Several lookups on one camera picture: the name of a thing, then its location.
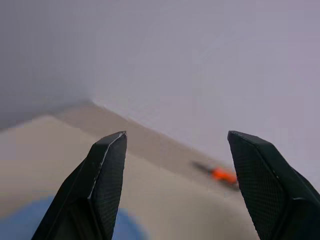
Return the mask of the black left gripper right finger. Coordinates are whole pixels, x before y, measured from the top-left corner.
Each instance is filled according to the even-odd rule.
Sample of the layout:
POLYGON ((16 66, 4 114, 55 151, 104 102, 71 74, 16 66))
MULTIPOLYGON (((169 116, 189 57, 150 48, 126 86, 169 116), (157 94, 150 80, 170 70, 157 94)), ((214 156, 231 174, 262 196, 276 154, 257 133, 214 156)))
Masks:
POLYGON ((231 130, 239 189, 260 240, 320 240, 320 193, 270 142, 231 130))

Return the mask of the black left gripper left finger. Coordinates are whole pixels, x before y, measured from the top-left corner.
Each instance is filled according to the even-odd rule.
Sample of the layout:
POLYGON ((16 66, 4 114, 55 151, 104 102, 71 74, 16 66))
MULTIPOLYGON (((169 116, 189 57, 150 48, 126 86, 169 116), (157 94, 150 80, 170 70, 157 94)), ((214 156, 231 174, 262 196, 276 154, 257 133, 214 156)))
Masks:
POLYGON ((126 150, 125 131, 94 143, 58 189, 31 240, 112 240, 126 150))

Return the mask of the orange and black tool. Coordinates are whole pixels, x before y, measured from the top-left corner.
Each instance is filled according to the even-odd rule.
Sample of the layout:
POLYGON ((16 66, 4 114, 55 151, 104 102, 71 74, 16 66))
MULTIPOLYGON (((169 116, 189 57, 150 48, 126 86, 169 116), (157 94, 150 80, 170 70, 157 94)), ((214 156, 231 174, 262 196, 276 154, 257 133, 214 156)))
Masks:
POLYGON ((209 167, 194 161, 191 164, 195 169, 201 171, 216 182, 219 182, 234 191, 240 190, 237 175, 234 172, 227 171, 220 167, 209 167))

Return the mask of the blue plate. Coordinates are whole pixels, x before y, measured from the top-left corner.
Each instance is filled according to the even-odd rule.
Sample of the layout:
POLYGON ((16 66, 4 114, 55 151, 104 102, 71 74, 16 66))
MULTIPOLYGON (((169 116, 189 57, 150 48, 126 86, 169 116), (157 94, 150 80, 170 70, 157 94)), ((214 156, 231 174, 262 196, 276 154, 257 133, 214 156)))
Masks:
MULTIPOLYGON (((54 199, 53 195, 32 201, 0 218, 0 240, 31 240, 54 199)), ((128 212, 117 212, 112 240, 150 240, 142 225, 128 212)))

